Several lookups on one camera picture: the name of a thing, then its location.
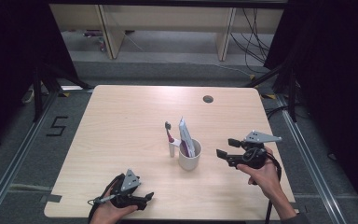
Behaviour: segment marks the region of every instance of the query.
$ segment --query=gray floor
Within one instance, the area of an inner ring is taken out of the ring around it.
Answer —
[[[250,81],[250,75],[255,74],[258,77],[268,71],[260,67],[262,63],[259,61],[249,55],[245,56],[232,41],[226,60],[219,62],[213,34],[138,31],[128,33],[118,58],[110,60],[106,52],[100,51],[98,37],[87,38],[82,35],[83,32],[65,31],[62,36],[79,77],[92,85],[103,83],[239,87]],[[260,37],[269,45],[273,36]],[[253,51],[259,52],[257,47],[253,47]],[[269,93],[271,83],[273,79],[262,83],[258,87],[260,93]],[[86,223],[84,218],[47,218],[43,210],[46,204],[44,197],[49,195],[54,186],[89,98],[90,93],[71,93],[69,97],[58,97],[54,101],[19,171],[15,174],[5,199],[0,204],[0,223]],[[278,107],[277,100],[262,99],[262,103],[266,109]],[[0,180],[33,125],[33,109],[32,104],[19,108],[6,131],[0,136],[4,140],[0,146]],[[358,196],[351,183],[338,163],[327,158],[328,146],[307,109],[297,107],[296,113],[298,128],[323,174],[326,186],[337,200],[340,211],[347,223],[358,223]],[[48,133],[55,132],[50,129],[50,125],[57,116],[68,116],[68,119],[63,119],[60,123],[67,126],[65,132],[61,137],[47,137]],[[328,209],[315,187],[282,113],[272,116],[269,124],[273,133],[284,139],[278,143],[278,148],[295,194],[296,208],[305,213],[311,223],[336,223],[327,212]]]

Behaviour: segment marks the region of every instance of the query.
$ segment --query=wooden table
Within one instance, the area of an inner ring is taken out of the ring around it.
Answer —
[[[212,103],[203,97],[213,97]],[[179,138],[178,124],[186,120],[191,136],[200,141],[199,166],[187,172],[170,157],[165,121]],[[142,185],[134,192],[155,195],[144,211],[128,219],[264,219],[268,199],[248,186],[248,175],[216,157],[230,147],[228,138],[242,140],[251,130],[272,134],[255,89],[166,86],[98,86],[95,88],[48,202],[48,217],[87,217],[87,201],[100,196],[107,184],[131,168]],[[274,143],[267,143],[278,161]],[[282,164],[282,188],[294,196]],[[279,219],[273,209],[271,219]]]

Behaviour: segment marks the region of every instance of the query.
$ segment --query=black cable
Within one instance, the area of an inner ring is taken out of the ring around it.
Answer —
[[[256,54],[254,54],[253,52],[251,52],[250,50],[248,50],[244,45],[242,45],[232,34],[231,34],[232,39],[234,40],[234,42],[237,44],[237,46],[243,50],[245,53],[250,54],[252,57],[254,57],[256,60],[260,61],[261,63],[264,62],[263,59],[261,59],[260,57],[258,57]]]
[[[260,38],[258,37],[258,32],[257,32],[257,8],[254,8],[254,25],[252,26],[252,24],[250,23],[249,21],[249,18],[248,16],[246,15],[246,12],[245,12],[245,9],[243,8],[242,9],[242,12],[243,12],[243,15],[245,16],[245,19],[248,21],[248,24],[249,24],[249,27],[251,28],[251,31],[252,31],[252,35],[255,36],[255,39],[257,40],[257,43],[258,43],[258,47],[260,49],[260,52],[263,56],[266,56],[267,57],[267,54],[264,52],[264,48],[261,46],[261,45],[264,45],[267,49],[269,49],[269,47],[264,44],[263,41],[260,40]]]
[[[88,200],[87,201],[87,203],[89,204],[89,205],[94,205],[94,202],[95,202],[95,199],[91,199],[91,200]]]
[[[281,177],[282,177],[282,167],[279,164],[279,162],[275,159],[275,157],[267,152],[267,157],[272,160],[272,162],[274,163],[275,167],[277,168],[277,176],[278,176],[278,181],[281,182]],[[272,202],[271,200],[268,201],[268,207],[267,207],[267,213],[266,213],[266,224],[269,224],[269,217],[271,215],[271,211],[272,211]]]
[[[252,156],[251,156],[251,158],[249,158],[249,159],[245,159],[245,158],[242,158],[244,161],[251,161],[254,157],[255,157],[255,154],[257,153],[257,150],[254,150],[254,153],[252,154]]]
[[[252,30],[251,36],[249,37],[249,42],[248,42],[248,44],[247,44],[247,46],[246,46],[246,48],[248,49],[248,48],[249,48],[249,43],[250,43],[250,41],[252,41],[252,36],[253,36],[253,34],[254,34],[254,31],[253,31],[253,27],[252,27],[251,23],[249,22],[248,17],[246,16],[246,14],[245,14],[245,17],[246,17],[246,20],[248,21],[249,26],[251,27],[251,30]],[[248,66],[248,63],[247,63],[247,60],[246,60],[246,54],[245,54],[245,62],[246,62],[246,66],[247,66],[248,68],[250,68],[250,67]]]
[[[263,48],[263,47],[260,47],[258,44],[255,44],[255,43],[251,42],[248,38],[246,38],[246,36],[243,35],[243,33],[241,33],[241,36],[242,36],[242,38],[244,38],[246,40],[246,42],[250,42],[251,45],[253,45],[255,47],[262,48],[263,50],[269,50],[269,48]]]
[[[289,105],[283,105],[277,108],[270,108],[270,109],[266,109],[266,115],[267,115],[267,119],[270,119],[272,117],[273,114],[275,114],[276,112],[280,111],[280,110],[286,110],[288,109]]]

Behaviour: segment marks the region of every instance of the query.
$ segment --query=toothbrush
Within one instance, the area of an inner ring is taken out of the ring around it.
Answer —
[[[173,139],[170,135],[170,132],[168,130],[171,129],[171,124],[168,121],[165,121],[165,130],[167,131],[168,141],[170,143],[173,143],[175,139]]]

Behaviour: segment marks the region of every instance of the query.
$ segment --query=aluminum rail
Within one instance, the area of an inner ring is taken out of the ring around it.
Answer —
[[[21,165],[30,150],[30,147],[35,140],[35,137],[37,136],[41,126],[45,121],[46,114],[48,113],[49,109],[51,108],[51,105],[54,103],[57,96],[57,92],[51,92],[49,94],[46,102],[44,103],[45,109],[43,113],[41,114],[40,118],[32,124],[30,130],[22,141],[18,151],[13,157],[10,165],[7,167],[7,170],[0,179],[0,205],[5,199],[7,191],[10,188],[10,184],[13,182],[13,179],[15,178],[17,172],[20,170]]]
[[[278,105],[284,106],[287,105],[283,96],[281,94],[277,95]],[[297,147],[301,153],[301,156],[310,172],[310,176],[315,184],[316,189],[318,190],[322,201],[324,202],[324,206],[326,207],[327,213],[331,217],[333,223],[344,224],[347,223],[345,217],[342,214],[342,211],[339,207],[339,204],[333,195],[332,191],[328,187],[324,176],[319,169],[316,160],[313,158],[312,153],[310,152],[310,148],[308,147],[301,131],[299,130],[296,123],[292,121],[288,111],[283,110],[283,117],[286,121],[289,130],[294,137]]]

